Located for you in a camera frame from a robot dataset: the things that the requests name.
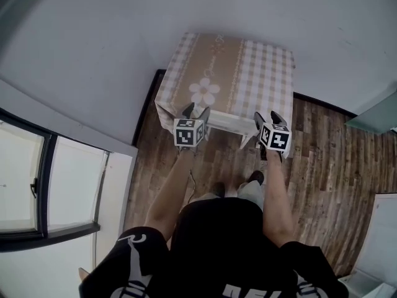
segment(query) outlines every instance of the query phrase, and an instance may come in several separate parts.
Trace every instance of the shoe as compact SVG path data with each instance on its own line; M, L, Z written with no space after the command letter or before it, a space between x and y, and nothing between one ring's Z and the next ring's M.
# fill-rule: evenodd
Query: shoe
M250 183L254 180L258 181L259 185L261 186L263 181L265 180L265 176L259 170L255 170L254 172L252 172L252 175L249 176L247 182Z
M212 186L210 193L216 195L217 197L225 197L226 194L225 184L223 182L215 183Z

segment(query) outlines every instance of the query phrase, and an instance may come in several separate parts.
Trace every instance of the cable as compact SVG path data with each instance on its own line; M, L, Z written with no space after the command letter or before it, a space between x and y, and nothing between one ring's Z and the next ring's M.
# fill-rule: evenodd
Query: cable
M192 192L192 194L190 195L189 200L187 201L188 204L190 203L190 200L192 199L192 197L193 197L194 194L196 193L196 181L195 181L195 179L193 178L192 170L190 170L190 178L191 178L192 181L193 181L193 192Z

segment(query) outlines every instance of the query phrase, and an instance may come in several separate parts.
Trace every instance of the white flower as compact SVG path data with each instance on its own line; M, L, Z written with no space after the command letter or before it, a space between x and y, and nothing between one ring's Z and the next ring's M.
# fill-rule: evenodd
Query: white flower
M192 95L192 102L199 104L204 100L207 105L212 105L215 102L213 94L218 93L220 87L215 84L210 85L210 79L204 77L200 80L200 84L191 84L189 90L194 93Z

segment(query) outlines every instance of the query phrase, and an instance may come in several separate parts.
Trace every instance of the white cabinet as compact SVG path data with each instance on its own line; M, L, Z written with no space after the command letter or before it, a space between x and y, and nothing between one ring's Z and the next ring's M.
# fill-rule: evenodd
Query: white cabinet
M340 278L351 298L389 298L397 287L397 194L377 194L352 274Z

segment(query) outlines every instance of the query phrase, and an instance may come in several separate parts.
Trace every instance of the black shirt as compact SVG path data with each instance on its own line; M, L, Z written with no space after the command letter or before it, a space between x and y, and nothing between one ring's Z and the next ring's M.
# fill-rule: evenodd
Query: black shirt
M262 211L238 198L182 210L168 250L162 234L135 227L80 285L81 297L348 297L319 247L277 248Z

